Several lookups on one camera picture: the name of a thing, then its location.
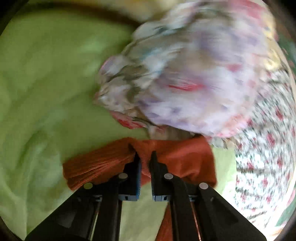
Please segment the red knit sweater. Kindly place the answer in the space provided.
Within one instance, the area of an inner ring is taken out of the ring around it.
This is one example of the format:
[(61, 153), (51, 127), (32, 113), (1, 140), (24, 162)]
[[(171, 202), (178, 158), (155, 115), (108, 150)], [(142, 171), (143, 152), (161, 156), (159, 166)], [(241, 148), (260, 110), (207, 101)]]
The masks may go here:
[[(216, 184), (215, 164), (212, 150), (204, 137), (183, 141), (145, 140), (122, 138), (105, 147), (71, 158), (63, 164), (63, 175), (71, 190), (77, 191), (86, 183), (101, 184), (123, 172), (125, 164), (133, 160), (137, 153), (141, 161), (140, 188), (147, 183), (152, 186), (149, 161), (156, 152), (160, 163), (168, 172), (180, 177), (184, 182), (198, 185), (202, 182), (210, 187)], [(146, 229), (159, 225), (158, 231), (149, 231), (152, 240), (173, 240), (171, 210), (169, 202), (160, 214), (161, 221), (148, 220), (141, 213), (135, 215), (135, 224)]]

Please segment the white rose floral quilt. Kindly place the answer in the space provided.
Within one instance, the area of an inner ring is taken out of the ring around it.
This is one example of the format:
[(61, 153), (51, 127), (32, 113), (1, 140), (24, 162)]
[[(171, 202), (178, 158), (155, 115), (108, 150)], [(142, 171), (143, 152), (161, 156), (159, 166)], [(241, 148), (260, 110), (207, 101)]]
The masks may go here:
[(265, 235), (286, 207), (295, 170), (293, 75), (285, 63), (267, 72), (247, 128), (211, 138), (216, 190)]

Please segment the purple floral pillow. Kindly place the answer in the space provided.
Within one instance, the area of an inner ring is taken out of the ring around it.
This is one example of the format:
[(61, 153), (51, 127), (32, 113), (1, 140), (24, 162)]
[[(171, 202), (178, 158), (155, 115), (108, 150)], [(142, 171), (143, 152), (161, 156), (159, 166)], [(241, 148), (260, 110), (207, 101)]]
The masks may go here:
[(96, 102), (155, 140), (229, 138), (266, 81), (274, 20), (262, 1), (190, 1), (142, 24), (98, 73)]

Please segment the green bed sheet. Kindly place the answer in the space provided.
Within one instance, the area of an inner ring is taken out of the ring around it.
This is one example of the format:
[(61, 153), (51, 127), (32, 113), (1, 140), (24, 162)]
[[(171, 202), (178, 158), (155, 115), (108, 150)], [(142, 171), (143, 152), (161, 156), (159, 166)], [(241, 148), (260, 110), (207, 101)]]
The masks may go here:
[(1, 1), (1, 218), (26, 236), (70, 195), (63, 163), (124, 137), (145, 139), (92, 103), (96, 73), (137, 22), (83, 4)]

